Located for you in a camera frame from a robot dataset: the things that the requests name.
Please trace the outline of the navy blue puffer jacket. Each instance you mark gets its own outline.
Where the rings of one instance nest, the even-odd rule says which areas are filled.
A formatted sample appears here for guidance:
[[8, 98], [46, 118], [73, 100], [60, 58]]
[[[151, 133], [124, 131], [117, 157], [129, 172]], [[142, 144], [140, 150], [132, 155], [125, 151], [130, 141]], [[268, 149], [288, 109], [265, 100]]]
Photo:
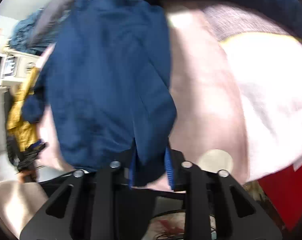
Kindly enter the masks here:
[[[298, 0], [223, 0], [255, 9], [302, 38]], [[176, 108], [162, 0], [77, 0], [22, 107], [50, 105], [63, 158], [95, 171], [136, 141], [135, 185], [160, 178]]]

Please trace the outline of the gold satin jacket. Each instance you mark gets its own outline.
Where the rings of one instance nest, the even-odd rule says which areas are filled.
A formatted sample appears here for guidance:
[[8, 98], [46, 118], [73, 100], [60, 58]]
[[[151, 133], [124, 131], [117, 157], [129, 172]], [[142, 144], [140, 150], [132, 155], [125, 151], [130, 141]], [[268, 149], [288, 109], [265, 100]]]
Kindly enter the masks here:
[[36, 67], [27, 73], [26, 79], [18, 86], [13, 97], [13, 105], [9, 111], [7, 131], [17, 141], [20, 152], [38, 141], [36, 124], [30, 124], [22, 116], [22, 107], [29, 95], [33, 95], [33, 87], [37, 81], [40, 70]]

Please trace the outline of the small digital display device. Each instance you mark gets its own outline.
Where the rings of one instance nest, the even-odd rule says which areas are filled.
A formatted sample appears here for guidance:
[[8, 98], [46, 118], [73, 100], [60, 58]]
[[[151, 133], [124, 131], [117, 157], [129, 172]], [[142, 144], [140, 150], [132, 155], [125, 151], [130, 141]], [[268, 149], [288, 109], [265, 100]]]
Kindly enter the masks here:
[[19, 57], [8, 55], [3, 68], [3, 77], [15, 76], [18, 68]]

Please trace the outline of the pink polka dot bed sheet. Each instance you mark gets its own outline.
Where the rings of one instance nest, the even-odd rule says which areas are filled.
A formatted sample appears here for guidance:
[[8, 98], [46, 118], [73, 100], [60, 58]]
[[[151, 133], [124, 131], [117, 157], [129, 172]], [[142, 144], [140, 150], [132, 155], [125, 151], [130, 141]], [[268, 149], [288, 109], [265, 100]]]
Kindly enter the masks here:
[[[165, 16], [171, 55], [169, 93], [176, 118], [168, 144], [203, 170], [225, 151], [240, 183], [281, 170], [302, 155], [302, 43], [291, 35], [243, 33], [218, 41], [201, 9]], [[70, 165], [50, 105], [39, 134], [43, 165]], [[168, 189], [167, 173], [144, 186]]]

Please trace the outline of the white bedside cabinet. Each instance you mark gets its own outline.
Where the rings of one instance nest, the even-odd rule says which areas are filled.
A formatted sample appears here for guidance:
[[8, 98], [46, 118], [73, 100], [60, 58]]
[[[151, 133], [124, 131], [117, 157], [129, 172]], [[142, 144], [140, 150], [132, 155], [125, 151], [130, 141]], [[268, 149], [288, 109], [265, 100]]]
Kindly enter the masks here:
[[23, 83], [28, 72], [37, 65], [37, 55], [27, 54], [13, 49], [5, 52], [6, 61], [2, 70], [2, 85], [14, 86]]

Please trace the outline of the blue crumpled cloth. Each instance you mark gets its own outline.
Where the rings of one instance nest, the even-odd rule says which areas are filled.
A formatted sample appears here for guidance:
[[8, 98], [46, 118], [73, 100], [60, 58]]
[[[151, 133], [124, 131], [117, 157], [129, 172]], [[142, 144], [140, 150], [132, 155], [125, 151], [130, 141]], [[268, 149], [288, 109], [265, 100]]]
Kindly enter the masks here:
[[51, 44], [50, 39], [41, 39], [39, 42], [36, 42], [36, 44], [30, 43], [31, 34], [34, 31], [35, 25], [42, 14], [42, 11], [43, 9], [38, 9], [26, 19], [19, 21], [15, 25], [11, 37], [9, 38], [9, 47], [11, 49], [40, 56]]

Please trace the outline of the red suitcase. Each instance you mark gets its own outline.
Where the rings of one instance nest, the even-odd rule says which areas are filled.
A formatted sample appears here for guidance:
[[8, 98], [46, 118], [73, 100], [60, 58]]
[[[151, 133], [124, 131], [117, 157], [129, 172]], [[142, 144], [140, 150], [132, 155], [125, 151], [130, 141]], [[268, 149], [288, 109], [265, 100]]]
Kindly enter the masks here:
[[291, 231], [302, 217], [302, 166], [296, 171], [289, 166], [258, 182]]

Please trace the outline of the grey blue duvet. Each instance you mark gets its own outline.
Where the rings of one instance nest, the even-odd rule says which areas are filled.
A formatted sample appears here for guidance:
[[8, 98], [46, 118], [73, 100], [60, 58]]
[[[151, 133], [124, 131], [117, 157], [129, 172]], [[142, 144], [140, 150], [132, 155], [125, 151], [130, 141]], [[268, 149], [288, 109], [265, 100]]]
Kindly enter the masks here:
[[75, 0], [51, 0], [36, 21], [28, 45], [35, 45], [44, 35], [58, 25], [59, 19], [71, 8], [74, 2]]

